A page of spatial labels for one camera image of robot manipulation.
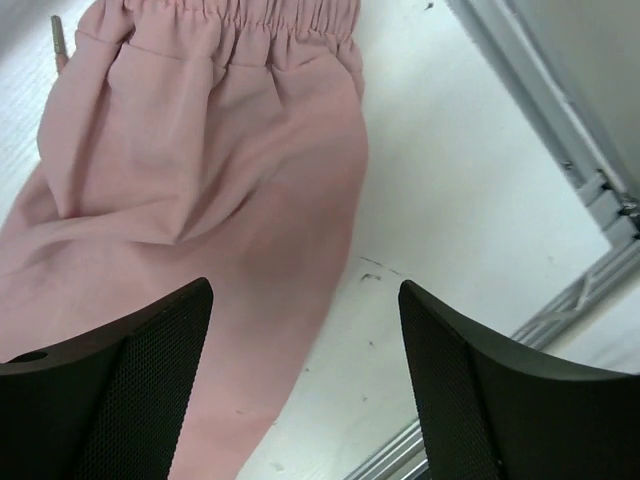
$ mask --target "pink pants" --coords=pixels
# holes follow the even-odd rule
[[[367,160],[358,10],[101,0],[49,97],[0,235],[0,361],[207,277],[172,478],[235,478],[326,316]]]

